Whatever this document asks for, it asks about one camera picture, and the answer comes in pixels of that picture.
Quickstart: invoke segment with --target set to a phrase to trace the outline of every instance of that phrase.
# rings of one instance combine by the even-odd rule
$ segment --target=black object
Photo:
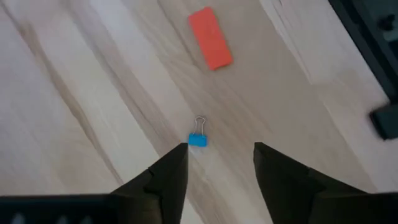
[[[375,0],[379,4],[390,4],[388,1]],[[394,41],[388,43],[383,37],[383,31],[391,31],[395,27],[395,15],[388,14],[375,21],[363,0],[329,0],[338,17],[347,29],[357,48],[362,53],[374,76],[380,83],[391,102],[391,106],[398,104],[398,55]],[[373,111],[372,121],[376,131],[384,139],[398,138],[398,126],[383,128],[380,124],[385,118],[384,112],[388,106]],[[398,119],[398,113],[390,114],[389,118]]]
[[[181,143],[110,194],[0,197],[0,223],[180,223],[188,181]]]
[[[254,165],[274,224],[398,223],[398,193],[368,194],[261,142]]]

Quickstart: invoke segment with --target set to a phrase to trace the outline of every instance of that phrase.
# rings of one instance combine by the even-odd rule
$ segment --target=orange block
[[[216,70],[231,64],[232,55],[213,10],[206,7],[193,13],[188,20],[209,68]]]

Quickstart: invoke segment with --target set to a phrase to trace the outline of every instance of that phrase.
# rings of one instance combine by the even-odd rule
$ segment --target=light wooden surface
[[[207,69],[188,26],[211,6],[234,63]],[[0,194],[109,192],[207,118],[182,223],[271,223],[263,141],[370,192],[398,190],[387,102],[327,0],[3,0]]]

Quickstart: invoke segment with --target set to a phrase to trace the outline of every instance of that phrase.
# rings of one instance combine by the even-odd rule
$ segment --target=binder clip
[[[197,134],[198,120],[201,119],[201,133]],[[195,130],[193,133],[189,134],[188,144],[191,146],[206,147],[207,146],[207,136],[203,134],[203,126],[205,125],[206,119],[204,117],[198,116],[195,118]]]

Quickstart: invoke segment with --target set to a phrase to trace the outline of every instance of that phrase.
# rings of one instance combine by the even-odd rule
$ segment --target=blue binder clip
[[[197,134],[198,119],[202,119],[201,123],[201,134]],[[207,146],[207,136],[203,134],[203,126],[205,125],[206,119],[204,117],[198,116],[195,118],[195,130],[193,133],[189,134],[188,144],[191,146],[206,147]]]

